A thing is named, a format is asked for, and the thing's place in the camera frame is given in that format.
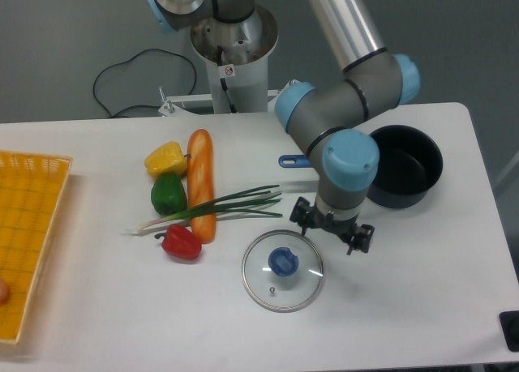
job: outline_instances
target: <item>white table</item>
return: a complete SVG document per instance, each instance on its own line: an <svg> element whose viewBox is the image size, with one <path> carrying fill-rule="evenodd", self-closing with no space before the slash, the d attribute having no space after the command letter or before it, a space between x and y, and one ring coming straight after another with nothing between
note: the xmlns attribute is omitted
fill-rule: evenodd
<svg viewBox="0 0 519 372"><path fill-rule="evenodd" d="M517 360L498 314L519 309L519 286L468 111L410 105L360 129L393 123L438 143L440 181L405 210L365 202L359 222L375 226L369 254L346 256L335 236L310 230L324 257L324 288L289 314L254 303L241 279L243 253L256 237L298 229L288 215L317 179L312 169L278 166L279 155L299 150L271 113L0 125L2 149L74 157L21 344L0 347L0 370L349 370ZM153 234L125 231L155 216L144 158L169 140L185 148L199 127L212 133L217 195L281 183L287 192L273 210L285 216L223 220L200 260L186 265Z"/></svg>

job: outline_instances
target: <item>black cord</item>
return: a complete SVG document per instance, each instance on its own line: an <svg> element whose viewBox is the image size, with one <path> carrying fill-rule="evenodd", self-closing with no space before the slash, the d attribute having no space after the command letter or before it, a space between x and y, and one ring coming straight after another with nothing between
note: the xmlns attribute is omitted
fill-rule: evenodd
<svg viewBox="0 0 519 372"><path fill-rule="evenodd" d="M173 52L170 52L169 50L163 50L163 49L159 49L159 48L151 48L151 49L145 49L139 53L137 53L133 58L129 59L129 60L126 60L125 62L118 62L116 64L113 64L111 66L108 66L106 67L103 71L101 71L99 73L99 75L96 77L96 79L94 80L94 84L93 84L93 87L92 87L92 94L94 96L94 99L96 100L96 102L103 108L103 110L108 114L108 118L129 118L127 115L122 115L123 113L125 113L126 111L128 110L131 110L131 109L159 109L161 107L161 105L132 105L132 106L128 106L122 110L119 110L117 113L114 113L112 114L110 112L110 110L108 110L108 108L99 100L99 98L97 97L97 94L96 94L96 85L97 85L97 81L99 80L99 78L108 70L116 67L116 66L123 66L125 64L129 64L131 62L133 62L138 56L141 56L145 53L148 53L148 52L160 52L160 53L166 53L166 54L169 54L169 55L172 55L172 56L176 56L178 58L181 58L182 60L185 60L186 62L189 63L189 65L191 66L191 68L193 69L193 75L194 75L194 79L193 79L193 84L191 85L191 89L189 90L188 94L187 95L191 95L191 93L193 92L193 90L195 89L195 86L196 86L196 68L195 68L195 64L193 64L193 62L187 58L186 56L182 56L181 54L178 54L178 53L173 53Z"/></svg>
<svg viewBox="0 0 519 372"><path fill-rule="evenodd" d="M223 66L222 55L224 53L224 49L219 45L217 46L217 49L217 65ZM238 111L236 110L236 106L234 105L233 100L230 97L229 87L227 87L227 82L225 81L225 78L220 78L220 84L221 89L224 90L225 96L227 97L227 103L229 104L230 112L237 113Z"/></svg>

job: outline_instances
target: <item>yellow bell pepper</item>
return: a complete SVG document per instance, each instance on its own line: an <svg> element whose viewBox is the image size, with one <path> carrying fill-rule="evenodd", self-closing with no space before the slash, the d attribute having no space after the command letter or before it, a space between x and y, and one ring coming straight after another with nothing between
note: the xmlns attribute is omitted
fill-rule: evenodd
<svg viewBox="0 0 519 372"><path fill-rule="evenodd" d="M182 176L187 170L187 160L179 143L169 141L155 149L144 161L148 173L157 177L161 173Z"/></svg>

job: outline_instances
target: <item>green bell pepper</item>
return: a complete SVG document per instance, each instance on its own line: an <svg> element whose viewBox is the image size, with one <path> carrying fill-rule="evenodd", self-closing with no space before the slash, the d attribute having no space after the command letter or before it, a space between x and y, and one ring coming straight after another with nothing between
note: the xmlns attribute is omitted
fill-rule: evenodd
<svg viewBox="0 0 519 372"><path fill-rule="evenodd" d="M176 173L159 175L152 188L152 205L161 216L170 216L187 209L186 191Z"/></svg>

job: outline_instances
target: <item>scallion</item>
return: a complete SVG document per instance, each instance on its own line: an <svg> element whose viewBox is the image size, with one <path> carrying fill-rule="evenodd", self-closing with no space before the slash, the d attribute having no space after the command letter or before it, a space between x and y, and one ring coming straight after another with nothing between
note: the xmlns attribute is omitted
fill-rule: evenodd
<svg viewBox="0 0 519 372"><path fill-rule="evenodd" d="M281 195L281 192L271 191L271 189L277 187L279 187L279 185L261 186L240 191L235 194L221 196L220 198L216 198L206 203L201 203L198 206L188 208L182 212L177 212L157 220L150 220L149 222L139 226L136 232L142 232L155 224L162 224L172 220L190 220L191 218L196 218L197 216L206 216L209 214L241 212L245 214L258 214L262 216L272 216L279 218L283 215L277 212L266 212L256 208L280 202L281 199L279 199L278 196Z"/></svg>

